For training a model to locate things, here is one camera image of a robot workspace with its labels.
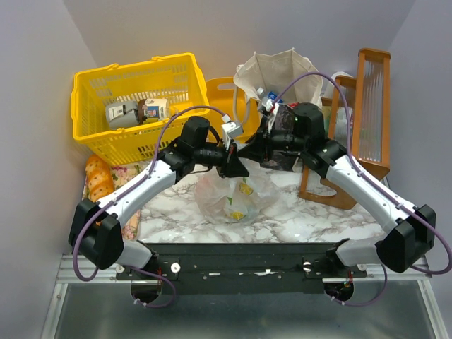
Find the beige canvas tote bag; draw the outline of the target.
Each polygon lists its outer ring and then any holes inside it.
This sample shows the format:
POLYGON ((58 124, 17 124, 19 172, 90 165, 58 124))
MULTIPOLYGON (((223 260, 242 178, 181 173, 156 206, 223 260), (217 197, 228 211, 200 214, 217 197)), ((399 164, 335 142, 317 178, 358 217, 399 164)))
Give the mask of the beige canvas tote bag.
MULTIPOLYGON (((277 102, 280 109, 271 131, 288 131, 293 135, 293 142, 289 151, 275 151, 273 155, 275 153, 286 153, 289 156, 307 155, 317 143, 326 140, 320 97, 323 80, 308 58, 293 49, 273 55, 255 53, 248 61, 237 67, 233 82, 234 91, 241 89, 245 94, 244 121, 239 121, 237 115, 234 116, 241 125, 249 118, 249 101, 254 99, 259 106, 263 99, 258 97, 258 88, 273 91, 278 95, 273 102, 277 102), (294 109, 288 106, 293 102, 299 103, 294 109)), ((259 114, 260 125, 256 131, 265 127, 261 121, 262 115, 260 112, 259 114)))

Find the white plastic grocery bag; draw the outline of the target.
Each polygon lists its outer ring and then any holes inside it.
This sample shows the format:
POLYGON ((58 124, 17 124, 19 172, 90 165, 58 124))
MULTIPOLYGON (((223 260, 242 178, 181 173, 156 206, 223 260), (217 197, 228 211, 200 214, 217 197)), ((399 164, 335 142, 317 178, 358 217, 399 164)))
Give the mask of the white plastic grocery bag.
POLYGON ((260 164, 244 160, 248 177, 221 178, 213 170, 194 189, 201 214, 211 223, 251 223, 280 196, 277 186, 260 164))

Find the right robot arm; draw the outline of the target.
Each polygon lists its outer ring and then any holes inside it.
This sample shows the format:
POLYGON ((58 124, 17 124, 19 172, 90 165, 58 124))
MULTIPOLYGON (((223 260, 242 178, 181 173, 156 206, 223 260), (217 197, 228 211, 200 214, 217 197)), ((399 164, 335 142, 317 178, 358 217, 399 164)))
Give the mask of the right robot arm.
POLYGON ((291 131, 269 130, 263 118, 239 156, 264 162, 275 151, 297 153, 304 165, 341 188, 380 224, 382 237, 344 239, 330 248, 326 252, 329 269, 376 263, 405 272, 434 245, 433 232, 423 225, 424 221, 435 224, 434 210, 398 198, 365 168, 353 167, 345 147, 326 136, 319 107, 301 103, 290 111, 294 118, 291 131))

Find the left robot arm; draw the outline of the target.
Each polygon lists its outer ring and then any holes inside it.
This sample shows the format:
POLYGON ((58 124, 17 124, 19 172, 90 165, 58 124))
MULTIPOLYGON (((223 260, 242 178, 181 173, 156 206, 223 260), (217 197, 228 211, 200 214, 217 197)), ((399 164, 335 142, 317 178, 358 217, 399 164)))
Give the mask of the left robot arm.
POLYGON ((195 165, 214 167, 221 177, 249 176, 233 141, 243 128, 229 117, 222 120, 222 145, 207 141, 210 122, 206 118, 190 117, 180 136, 131 181, 98 202, 83 199, 76 207, 69 235, 73 253, 82 254, 100 270, 115 263, 144 268, 152 260, 152 250, 138 241, 125 241, 121 234, 136 211, 190 174, 195 165))

